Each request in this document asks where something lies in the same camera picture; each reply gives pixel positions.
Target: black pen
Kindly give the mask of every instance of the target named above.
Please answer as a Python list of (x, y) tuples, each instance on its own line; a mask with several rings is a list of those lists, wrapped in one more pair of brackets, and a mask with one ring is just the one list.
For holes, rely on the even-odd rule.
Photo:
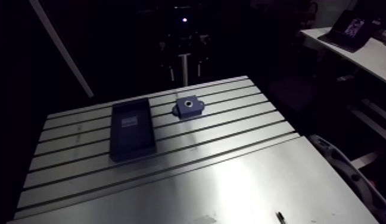
[(278, 218), (281, 224), (288, 224), (281, 212), (277, 212), (276, 217)]

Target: white desk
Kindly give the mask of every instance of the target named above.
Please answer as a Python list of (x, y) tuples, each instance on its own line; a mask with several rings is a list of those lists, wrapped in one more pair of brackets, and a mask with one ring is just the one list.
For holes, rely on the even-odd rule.
[(371, 38), (364, 47), (360, 48), (355, 53), (350, 53), (337, 46), (333, 46), (317, 39), (328, 33), (330, 29), (330, 27), (327, 27), (302, 30), (301, 32), (342, 57), (352, 61), (386, 83), (386, 46), (382, 42)]
[[(179, 120), (188, 95), (206, 108)], [(131, 99), (52, 114), (11, 223), (376, 223), (247, 76), (142, 97), (157, 154), (108, 158), (111, 106)]]

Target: laptop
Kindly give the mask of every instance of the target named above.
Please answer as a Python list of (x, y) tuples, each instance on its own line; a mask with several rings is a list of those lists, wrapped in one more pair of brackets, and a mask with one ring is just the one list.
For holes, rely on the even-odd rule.
[(331, 31), (318, 39), (353, 53), (365, 45), (379, 25), (379, 21), (360, 18), (345, 10)]

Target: blue object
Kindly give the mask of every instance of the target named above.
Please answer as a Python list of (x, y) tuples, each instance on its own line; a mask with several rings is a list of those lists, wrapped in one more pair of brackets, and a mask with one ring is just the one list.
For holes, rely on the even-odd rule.
[(176, 100), (176, 105), (172, 108), (172, 113), (180, 119), (201, 115), (204, 110), (204, 103), (199, 101), (195, 95), (183, 97)]
[(156, 152), (148, 99), (113, 105), (110, 158), (131, 160)]

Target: open box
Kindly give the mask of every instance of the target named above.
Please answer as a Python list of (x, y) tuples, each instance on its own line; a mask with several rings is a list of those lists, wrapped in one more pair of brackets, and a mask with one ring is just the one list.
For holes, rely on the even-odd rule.
[(131, 160), (156, 152), (147, 98), (113, 105), (110, 158)]

